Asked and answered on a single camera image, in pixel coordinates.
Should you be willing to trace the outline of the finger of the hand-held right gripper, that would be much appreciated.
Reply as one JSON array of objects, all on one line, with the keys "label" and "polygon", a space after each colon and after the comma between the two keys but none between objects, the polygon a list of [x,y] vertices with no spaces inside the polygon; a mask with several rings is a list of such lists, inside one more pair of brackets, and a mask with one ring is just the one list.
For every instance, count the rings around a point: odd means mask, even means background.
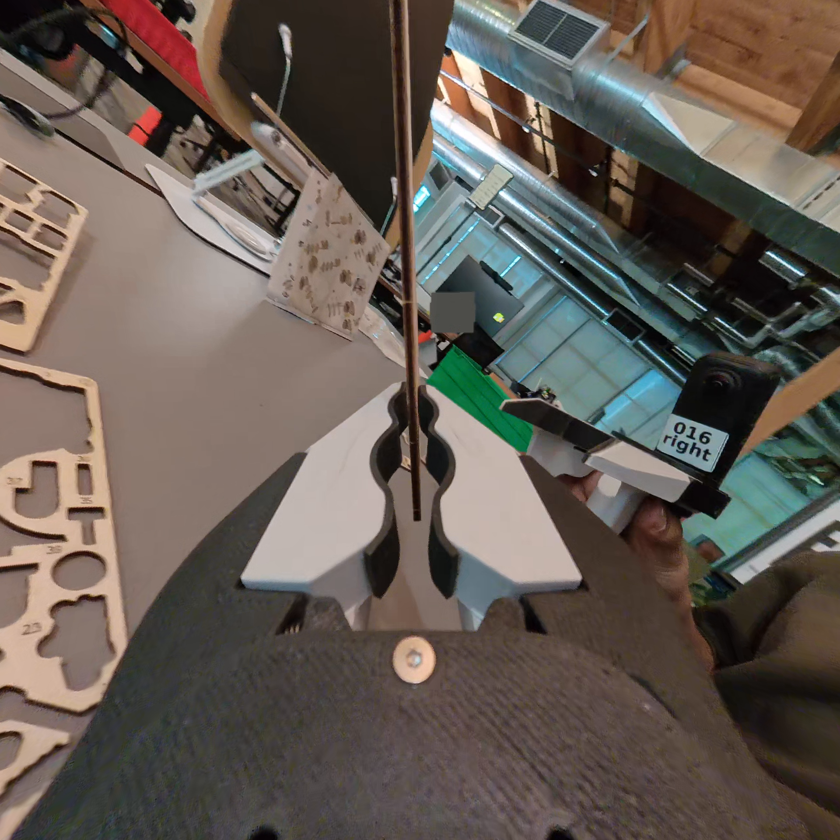
[{"label": "finger of the hand-held right gripper", "polygon": [[568,439],[535,427],[527,453],[553,477],[582,479],[598,472],[663,501],[677,501],[690,486],[683,470],[600,432]]},{"label": "finger of the hand-held right gripper", "polygon": [[565,412],[558,403],[543,399],[506,400],[500,410],[585,453],[617,440],[615,436]]}]

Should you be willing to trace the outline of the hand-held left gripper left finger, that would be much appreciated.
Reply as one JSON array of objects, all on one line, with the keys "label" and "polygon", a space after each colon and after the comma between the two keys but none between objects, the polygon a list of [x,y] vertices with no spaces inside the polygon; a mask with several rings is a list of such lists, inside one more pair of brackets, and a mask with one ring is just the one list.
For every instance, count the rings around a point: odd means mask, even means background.
[{"label": "hand-held left gripper left finger", "polygon": [[405,386],[393,384],[308,448],[240,580],[249,590],[330,597],[352,629],[400,558],[389,480],[399,470]]}]

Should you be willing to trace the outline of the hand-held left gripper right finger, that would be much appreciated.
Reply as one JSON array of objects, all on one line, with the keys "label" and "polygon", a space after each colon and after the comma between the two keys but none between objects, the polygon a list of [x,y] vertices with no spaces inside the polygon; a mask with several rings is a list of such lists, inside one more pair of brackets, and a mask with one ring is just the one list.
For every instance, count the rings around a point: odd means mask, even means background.
[{"label": "hand-held left gripper right finger", "polygon": [[582,574],[517,450],[435,387],[419,388],[418,410],[437,482],[429,570],[461,626],[501,598],[576,590]]}]

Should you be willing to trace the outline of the wooden puzzle sheet with wheels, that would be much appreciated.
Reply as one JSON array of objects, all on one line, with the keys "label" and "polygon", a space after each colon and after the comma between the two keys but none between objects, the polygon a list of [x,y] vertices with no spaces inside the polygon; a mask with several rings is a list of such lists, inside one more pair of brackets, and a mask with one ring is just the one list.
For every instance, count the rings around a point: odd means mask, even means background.
[{"label": "wooden puzzle sheet with wheels", "polygon": [[406,411],[413,519],[422,519],[421,427],[419,423],[419,363],[416,268],[413,223],[413,135],[410,80],[408,2],[389,3],[392,35],[392,82],[395,132],[395,178],[400,225],[403,335],[406,367]]}]

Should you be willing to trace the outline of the person's right forearm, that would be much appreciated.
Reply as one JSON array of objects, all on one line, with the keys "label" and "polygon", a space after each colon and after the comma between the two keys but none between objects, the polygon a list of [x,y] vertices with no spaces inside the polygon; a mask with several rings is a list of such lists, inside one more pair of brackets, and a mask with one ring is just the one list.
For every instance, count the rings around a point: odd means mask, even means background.
[{"label": "person's right forearm", "polygon": [[679,625],[691,650],[702,663],[705,671],[712,674],[716,667],[716,659],[708,641],[695,622],[687,571],[680,568],[660,570],[656,572],[655,578],[675,609]]}]

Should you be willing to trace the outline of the grey desk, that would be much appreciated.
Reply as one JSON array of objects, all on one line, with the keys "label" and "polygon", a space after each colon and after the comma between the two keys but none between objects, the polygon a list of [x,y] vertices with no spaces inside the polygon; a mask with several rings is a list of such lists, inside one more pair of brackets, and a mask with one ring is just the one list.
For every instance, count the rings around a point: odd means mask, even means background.
[{"label": "grey desk", "polygon": [[403,374],[364,336],[266,299],[164,198],[2,117],[2,158],[89,211],[34,363],[98,384],[132,638],[110,690],[15,838],[250,838],[290,714],[350,686],[358,634],[283,635],[293,595],[239,582],[298,453]]}]

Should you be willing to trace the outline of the person's right hand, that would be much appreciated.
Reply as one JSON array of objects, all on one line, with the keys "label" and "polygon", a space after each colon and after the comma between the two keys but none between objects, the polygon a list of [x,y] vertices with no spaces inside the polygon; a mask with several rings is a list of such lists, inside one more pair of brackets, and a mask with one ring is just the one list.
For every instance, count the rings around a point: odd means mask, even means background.
[{"label": "person's right hand", "polygon": [[681,521],[662,500],[644,497],[620,534],[672,602],[691,602],[690,565]]}]

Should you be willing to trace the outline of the green plastic bin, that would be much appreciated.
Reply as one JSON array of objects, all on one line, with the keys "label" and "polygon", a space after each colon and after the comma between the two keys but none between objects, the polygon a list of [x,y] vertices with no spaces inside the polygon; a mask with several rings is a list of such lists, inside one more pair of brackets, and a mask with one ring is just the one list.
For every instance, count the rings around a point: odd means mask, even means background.
[{"label": "green plastic bin", "polygon": [[427,383],[437,388],[478,422],[524,454],[531,442],[532,426],[501,411],[508,399],[501,387],[454,345],[447,348]]}]

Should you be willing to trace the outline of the white sign on pole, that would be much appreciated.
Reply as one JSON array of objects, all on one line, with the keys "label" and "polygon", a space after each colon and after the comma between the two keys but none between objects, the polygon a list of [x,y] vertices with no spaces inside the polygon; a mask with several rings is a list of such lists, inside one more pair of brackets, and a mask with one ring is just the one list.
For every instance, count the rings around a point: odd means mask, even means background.
[{"label": "white sign on pole", "polygon": [[508,186],[512,178],[512,173],[502,165],[494,164],[470,194],[469,200],[476,209],[484,211],[492,204],[497,195]]}]

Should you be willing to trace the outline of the printed instruction booklet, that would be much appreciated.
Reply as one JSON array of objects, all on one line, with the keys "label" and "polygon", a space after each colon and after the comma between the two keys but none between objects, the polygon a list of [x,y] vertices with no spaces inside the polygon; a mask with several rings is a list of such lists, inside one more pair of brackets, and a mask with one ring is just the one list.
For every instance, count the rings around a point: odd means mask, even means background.
[{"label": "printed instruction booklet", "polygon": [[312,171],[271,267],[266,299],[353,340],[391,252],[339,179]]}]

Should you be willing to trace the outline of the white monitor stand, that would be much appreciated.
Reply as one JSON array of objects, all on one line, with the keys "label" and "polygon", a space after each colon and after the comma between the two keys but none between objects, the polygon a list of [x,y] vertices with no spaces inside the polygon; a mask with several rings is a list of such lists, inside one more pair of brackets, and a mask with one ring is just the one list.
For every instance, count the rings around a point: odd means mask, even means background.
[{"label": "white monitor stand", "polygon": [[147,165],[147,172],[161,191],[175,217],[203,242],[235,257],[267,276],[277,258],[280,239],[232,207],[222,204],[213,189],[240,180],[246,173],[267,164],[286,165],[292,175],[304,180],[310,161],[275,125],[254,121],[256,147],[236,154],[193,179],[182,183],[162,169]]}]

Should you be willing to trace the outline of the black computer monitor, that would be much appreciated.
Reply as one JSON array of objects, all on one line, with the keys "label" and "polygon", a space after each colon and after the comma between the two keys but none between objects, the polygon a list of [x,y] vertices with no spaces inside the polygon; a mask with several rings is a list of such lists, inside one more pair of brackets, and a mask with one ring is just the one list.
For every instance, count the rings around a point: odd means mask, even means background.
[{"label": "black computer monitor", "polygon": [[281,24],[292,46],[283,130],[338,176],[379,228],[396,174],[390,4],[210,2],[196,40],[201,79],[217,114],[249,145],[251,124],[269,122],[279,101]]}]

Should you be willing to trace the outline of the wooden post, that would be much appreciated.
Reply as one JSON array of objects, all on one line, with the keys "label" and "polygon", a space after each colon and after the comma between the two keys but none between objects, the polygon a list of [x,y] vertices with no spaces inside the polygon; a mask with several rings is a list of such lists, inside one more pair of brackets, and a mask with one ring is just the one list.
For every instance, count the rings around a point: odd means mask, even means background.
[{"label": "wooden post", "polygon": [[755,424],[741,456],[813,409],[839,389],[839,349],[835,349],[773,395]]}]

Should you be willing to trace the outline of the black wall screen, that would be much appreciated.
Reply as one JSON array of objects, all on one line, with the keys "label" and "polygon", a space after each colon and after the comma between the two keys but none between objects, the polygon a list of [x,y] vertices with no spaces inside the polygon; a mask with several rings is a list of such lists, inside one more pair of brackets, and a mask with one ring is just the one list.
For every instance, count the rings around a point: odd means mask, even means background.
[{"label": "black wall screen", "polygon": [[523,309],[512,287],[483,261],[467,256],[461,260],[441,291],[473,292],[476,323],[491,337],[512,321]]}]

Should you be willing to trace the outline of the silver ventilation duct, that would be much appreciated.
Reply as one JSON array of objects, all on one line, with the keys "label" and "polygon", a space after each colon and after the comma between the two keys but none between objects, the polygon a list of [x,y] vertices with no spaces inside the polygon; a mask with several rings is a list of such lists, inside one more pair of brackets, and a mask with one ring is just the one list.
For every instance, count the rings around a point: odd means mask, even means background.
[{"label": "silver ventilation duct", "polygon": [[586,222],[564,221],[571,235],[611,272],[628,277],[645,301],[656,298],[684,320],[705,319],[732,345],[777,343],[805,354],[804,336],[838,327],[836,167],[709,110],[598,48],[583,48],[567,66],[561,54],[520,38],[518,27],[501,4],[455,2],[446,46],[766,237],[771,246],[759,265],[810,291],[815,307],[741,335],[679,285],[706,275],[668,261],[595,211]]}]

